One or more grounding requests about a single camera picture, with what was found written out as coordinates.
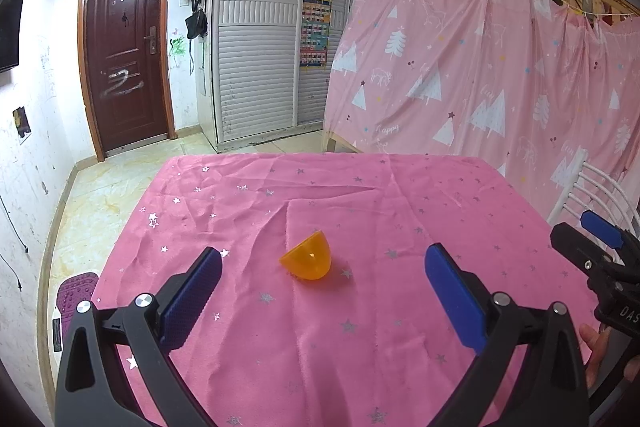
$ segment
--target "door handle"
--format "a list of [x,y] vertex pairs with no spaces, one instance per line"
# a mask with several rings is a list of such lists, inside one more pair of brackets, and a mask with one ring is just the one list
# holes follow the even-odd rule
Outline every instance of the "door handle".
[[151,26],[151,28],[149,28],[149,35],[146,35],[144,39],[145,41],[149,41],[149,54],[155,55],[158,50],[155,26]]

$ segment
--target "colorful poster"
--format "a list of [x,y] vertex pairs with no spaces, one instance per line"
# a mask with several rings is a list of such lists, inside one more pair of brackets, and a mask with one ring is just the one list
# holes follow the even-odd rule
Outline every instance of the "colorful poster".
[[300,67],[324,68],[329,50],[331,0],[303,0]]

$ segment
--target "silver screw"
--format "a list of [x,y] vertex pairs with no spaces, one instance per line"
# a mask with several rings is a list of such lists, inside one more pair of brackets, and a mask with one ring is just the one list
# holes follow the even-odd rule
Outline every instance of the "silver screw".
[[153,300],[154,298],[148,293],[141,293],[136,297],[136,306],[138,308],[146,308]]
[[562,302],[554,302],[554,311],[558,315],[564,315],[566,313],[566,306]]
[[78,306],[76,306],[76,310],[78,310],[78,313],[86,313],[90,309],[91,309],[91,302],[89,301],[82,301],[78,303]]
[[511,297],[506,293],[498,292],[494,295],[494,302],[498,304],[498,306],[508,306],[511,302]]

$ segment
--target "human hand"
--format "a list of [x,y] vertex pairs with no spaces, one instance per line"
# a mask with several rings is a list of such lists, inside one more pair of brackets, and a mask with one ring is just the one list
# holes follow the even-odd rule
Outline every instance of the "human hand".
[[[580,325],[578,328],[580,338],[584,340],[585,344],[591,349],[591,356],[589,362],[587,362],[587,369],[585,371],[587,378],[587,387],[591,387],[598,377],[598,371],[600,370],[600,363],[604,359],[604,355],[607,352],[607,345],[609,344],[609,335],[611,328],[605,329],[602,333],[598,333],[587,324]],[[625,379],[633,381],[638,372],[640,371],[640,355],[633,357],[627,363],[624,371]]]

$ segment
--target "pink tablecloth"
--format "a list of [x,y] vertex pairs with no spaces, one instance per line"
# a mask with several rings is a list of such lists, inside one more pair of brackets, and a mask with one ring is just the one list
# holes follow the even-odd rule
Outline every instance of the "pink tablecloth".
[[[300,282],[278,258],[317,229],[334,264],[325,279]],[[551,249],[549,232],[476,158],[180,156],[140,200],[93,299],[127,305],[204,247],[228,252],[187,343],[171,354],[218,425],[422,427],[473,359],[424,274],[426,248],[443,243],[489,291],[541,308],[562,300],[574,322],[594,324],[586,278]],[[129,348],[121,355],[143,411],[162,423]]]

